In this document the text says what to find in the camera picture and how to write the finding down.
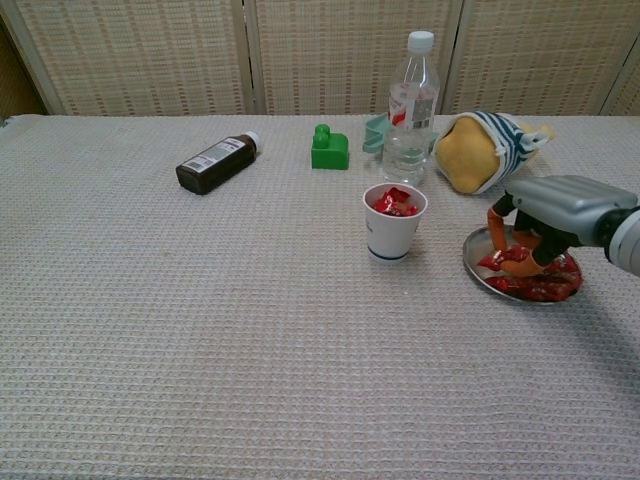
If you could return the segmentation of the silver orange-tipped right robot hand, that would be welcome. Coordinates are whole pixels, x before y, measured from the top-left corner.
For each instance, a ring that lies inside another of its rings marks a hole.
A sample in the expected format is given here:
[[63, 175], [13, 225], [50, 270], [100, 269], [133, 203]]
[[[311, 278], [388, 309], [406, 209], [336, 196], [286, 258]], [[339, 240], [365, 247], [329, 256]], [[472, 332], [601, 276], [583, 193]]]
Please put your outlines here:
[[600, 247], [616, 267], [639, 275], [639, 200], [627, 190], [577, 175], [511, 180], [487, 212], [496, 250], [505, 251], [504, 218], [516, 211], [512, 236], [530, 253], [505, 260], [514, 277], [540, 274], [571, 247]]

